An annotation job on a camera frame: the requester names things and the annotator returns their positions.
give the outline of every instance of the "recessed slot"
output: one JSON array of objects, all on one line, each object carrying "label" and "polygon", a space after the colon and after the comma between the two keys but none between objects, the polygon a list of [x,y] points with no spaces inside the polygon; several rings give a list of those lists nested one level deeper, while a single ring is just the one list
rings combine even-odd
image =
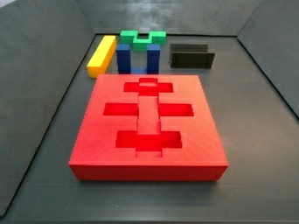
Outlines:
[{"label": "recessed slot", "polygon": [[157,96],[159,93],[172,93],[172,83],[125,82],[124,92],[137,92],[139,95]]},{"label": "recessed slot", "polygon": [[181,148],[180,131],[163,131],[160,135],[137,135],[133,130],[120,130],[116,133],[117,148],[136,148],[143,151],[157,151],[161,148]]},{"label": "recessed slot", "polygon": [[107,103],[104,108],[104,116],[137,116],[136,103]]},{"label": "recessed slot", "polygon": [[183,103],[159,103],[159,116],[193,116],[192,105]]},{"label": "recessed slot", "polygon": [[157,83],[157,79],[156,78],[139,78],[139,83],[143,83],[143,82]]}]

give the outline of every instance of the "blue block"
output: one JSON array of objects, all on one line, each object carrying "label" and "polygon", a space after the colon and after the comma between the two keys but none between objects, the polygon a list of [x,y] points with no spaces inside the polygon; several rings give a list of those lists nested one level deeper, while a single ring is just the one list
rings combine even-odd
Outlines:
[{"label": "blue block", "polygon": [[120,74],[131,74],[131,50],[129,45],[119,44],[116,46],[116,63]]},{"label": "blue block", "polygon": [[147,46],[147,73],[159,74],[160,45]]},{"label": "blue block", "polygon": [[131,74],[145,74],[145,68],[132,68]]}]

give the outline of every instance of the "toy block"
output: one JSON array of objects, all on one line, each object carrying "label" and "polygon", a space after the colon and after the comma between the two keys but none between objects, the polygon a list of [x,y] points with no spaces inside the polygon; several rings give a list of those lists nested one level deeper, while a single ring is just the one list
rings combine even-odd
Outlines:
[{"label": "toy block", "polygon": [[159,74],[160,45],[147,46],[147,73]]},{"label": "toy block", "polygon": [[131,74],[147,74],[145,68],[141,67],[132,67]]},{"label": "toy block", "polygon": [[211,68],[215,52],[208,52],[208,45],[171,45],[172,68]]},{"label": "toy block", "polygon": [[137,36],[137,31],[120,32],[120,44],[133,44],[133,39]]},{"label": "toy block", "polygon": [[116,63],[117,63],[117,73],[131,74],[129,45],[125,45],[125,44],[116,45]]},{"label": "toy block", "polygon": [[153,44],[165,44],[165,31],[149,31],[149,36],[152,37]]},{"label": "toy block", "polygon": [[116,36],[104,36],[86,65],[89,78],[97,78],[98,74],[104,74],[107,72],[116,47]]},{"label": "toy block", "polygon": [[121,31],[120,43],[133,44],[133,50],[144,52],[149,44],[165,44],[165,31],[149,31],[148,38],[139,38],[137,31]]},{"label": "toy block", "polygon": [[147,68],[131,67],[129,44],[116,46],[116,63],[119,74],[159,74],[160,46],[147,45]]},{"label": "toy block", "polygon": [[144,52],[147,49],[147,45],[152,44],[151,38],[137,38],[133,40],[133,50],[139,52]]},{"label": "toy block", "polygon": [[69,168],[78,180],[213,181],[228,167],[195,75],[100,75]]}]

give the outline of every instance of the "gray floor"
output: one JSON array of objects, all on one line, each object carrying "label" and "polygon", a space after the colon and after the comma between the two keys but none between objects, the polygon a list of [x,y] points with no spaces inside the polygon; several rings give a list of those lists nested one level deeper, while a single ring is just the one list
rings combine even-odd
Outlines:
[{"label": "gray floor", "polygon": [[[96,37],[5,221],[299,221],[299,125],[235,38],[168,37],[161,73],[199,74],[228,156],[213,182],[78,182],[66,166],[94,80]],[[211,70],[171,69],[168,44],[209,44]],[[145,54],[133,54],[135,67]],[[109,72],[117,70],[113,60]]]}]

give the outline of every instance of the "cross-shaped cutout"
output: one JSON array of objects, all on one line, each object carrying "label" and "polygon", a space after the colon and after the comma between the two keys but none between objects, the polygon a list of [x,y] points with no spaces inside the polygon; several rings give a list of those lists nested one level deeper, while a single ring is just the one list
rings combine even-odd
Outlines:
[{"label": "cross-shaped cutout", "polygon": [[136,156],[161,157],[163,148],[181,148],[180,131],[161,131],[160,116],[193,116],[192,105],[159,103],[160,93],[172,93],[173,84],[156,78],[127,82],[125,92],[137,92],[137,103],[107,103],[104,116],[137,116],[136,130],[120,130],[117,148],[135,148]]}]

